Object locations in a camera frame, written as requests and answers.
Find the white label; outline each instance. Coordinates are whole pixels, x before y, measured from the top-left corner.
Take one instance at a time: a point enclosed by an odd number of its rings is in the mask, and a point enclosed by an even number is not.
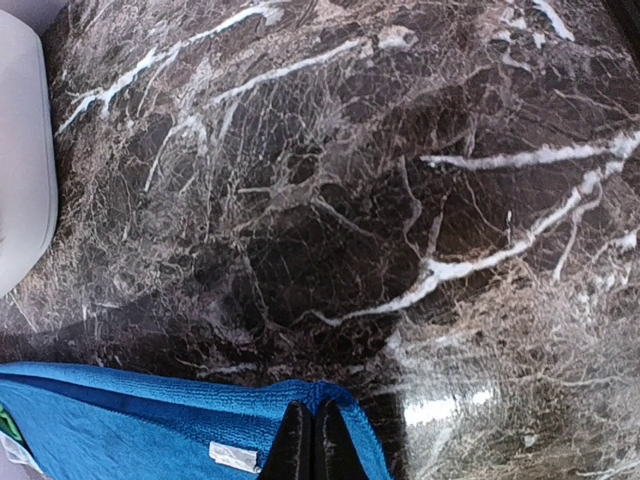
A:
[[[0,432],[0,443],[2,443],[2,447],[7,454],[7,459],[11,463],[28,465],[36,472],[44,475],[31,454],[22,445],[13,440],[13,438],[5,435],[4,432]]]
[[[231,447],[221,443],[209,443],[209,456],[220,465],[226,465],[243,472],[260,473],[258,452]]]

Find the blue microfiber cloth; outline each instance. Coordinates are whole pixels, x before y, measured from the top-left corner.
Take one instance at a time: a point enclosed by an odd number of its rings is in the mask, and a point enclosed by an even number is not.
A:
[[[367,476],[391,480],[365,413],[336,385],[254,389],[86,365],[0,365],[0,403],[55,480],[255,479],[212,460],[209,443],[257,452],[262,467],[289,403],[315,415],[325,400],[340,407]]]

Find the white marble vein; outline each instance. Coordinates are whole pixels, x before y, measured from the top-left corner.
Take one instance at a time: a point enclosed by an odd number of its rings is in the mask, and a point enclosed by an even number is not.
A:
[[[224,20],[219,25],[216,25],[210,30],[193,35],[187,40],[181,40],[176,42],[171,48],[166,51],[156,53],[157,48],[153,48],[147,53],[147,55],[138,61],[136,66],[131,70],[121,75],[110,87],[98,88],[91,90],[85,94],[79,95],[80,105],[76,107],[73,113],[67,118],[58,128],[56,135],[60,135],[87,109],[95,102],[102,102],[102,115],[106,115],[109,112],[109,107],[113,98],[119,94],[126,87],[131,85],[138,76],[155,65],[162,63],[161,68],[166,68],[170,63],[175,61],[178,54],[183,48],[189,47],[201,40],[212,38],[225,30],[230,29],[234,25],[241,23],[245,19],[253,15],[261,15],[266,19],[267,25],[276,23],[282,17],[282,12],[275,5],[284,3],[287,0],[276,0],[271,2],[261,3],[259,5],[253,5],[247,7],[235,15]]]
[[[298,62],[292,63],[291,65],[276,68],[275,70],[270,70],[268,72],[262,73],[256,77],[253,77],[252,79],[250,79],[249,81],[245,82],[244,84],[238,87],[234,87],[230,90],[227,90],[223,93],[218,94],[211,100],[211,102],[213,103],[213,105],[219,105],[220,103],[222,103],[223,101],[229,98],[238,97],[243,93],[253,90],[256,86],[260,85],[261,83],[286,77],[291,73],[297,72],[299,70],[303,70],[305,68],[327,63],[333,60],[334,58],[339,57],[343,53],[353,50],[354,48],[362,45],[363,43],[364,42],[362,40],[348,40],[342,43],[341,45],[338,45],[336,48],[333,48],[315,57],[305,58]]]
[[[536,10],[541,11],[547,16],[547,18],[551,22],[551,26],[556,32],[556,35],[564,40],[575,42],[576,39],[573,33],[571,33],[571,31],[567,28],[565,23],[562,21],[562,18],[560,18],[555,9],[547,0],[533,0],[533,5]]]
[[[562,205],[547,216],[537,220],[530,229],[525,232],[523,237],[514,242],[511,247],[499,250],[492,255],[474,261],[445,263],[432,258],[425,258],[423,260],[422,271],[413,286],[402,295],[387,303],[354,311],[339,318],[328,318],[319,311],[313,311],[312,313],[329,325],[336,326],[354,317],[397,312],[415,305],[443,282],[465,278],[474,272],[496,267],[506,260],[525,253],[545,232],[558,225],[565,220],[571,212],[579,208],[586,196],[591,195],[596,188],[602,188],[602,182],[604,180],[614,173],[620,173],[622,171],[624,162],[633,153],[633,150],[623,148],[621,151],[626,152],[626,156],[622,161],[612,161],[609,162],[604,169],[596,168],[585,173],[580,185],[572,189],[571,194]]]
[[[455,155],[423,155],[420,159],[432,167],[439,164],[447,164],[470,171],[495,170],[498,168],[523,168],[567,160],[584,160],[607,153],[626,159],[638,146],[640,146],[640,130],[630,133],[622,132],[610,140],[597,140],[585,144],[573,144],[564,147],[543,145],[538,150],[520,152],[514,155],[498,154],[484,158],[467,158]]]

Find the white porcelain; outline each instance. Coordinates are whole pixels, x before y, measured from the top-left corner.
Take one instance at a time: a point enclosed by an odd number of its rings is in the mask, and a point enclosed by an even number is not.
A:
[[[58,188],[40,38],[0,11],[0,297],[49,247]]]

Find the dark brown marble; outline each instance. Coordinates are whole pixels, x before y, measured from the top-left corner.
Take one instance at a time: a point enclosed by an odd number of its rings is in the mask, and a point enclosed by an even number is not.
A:
[[[326,379],[399,479],[640,476],[640,75],[585,0],[72,2],[2,360]]]

